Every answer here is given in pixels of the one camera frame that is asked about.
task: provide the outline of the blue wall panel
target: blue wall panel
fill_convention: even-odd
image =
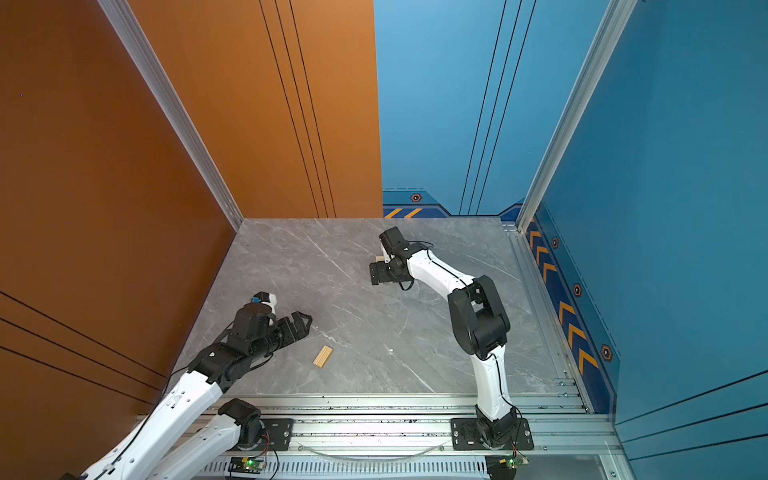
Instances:
[[[766,25],[768,6],[757,0],[638,2],[545,195],[621,358],[622,440],[766,397],[758,377],[664,408],[768,368]],[[768,432],[764,410],[627,450],[656,455]],[[633,466],[640,480],[731,478],[728,465],[675,471],[739,448]]]
[[[509,0],[499,33],[503,5],[502,0],[376,0],[384,188],[426,190],[451,214],[477,211],[534,2]],[[498,214],[528,192],[606,6],[607,0],[537,1],[480,214]]]

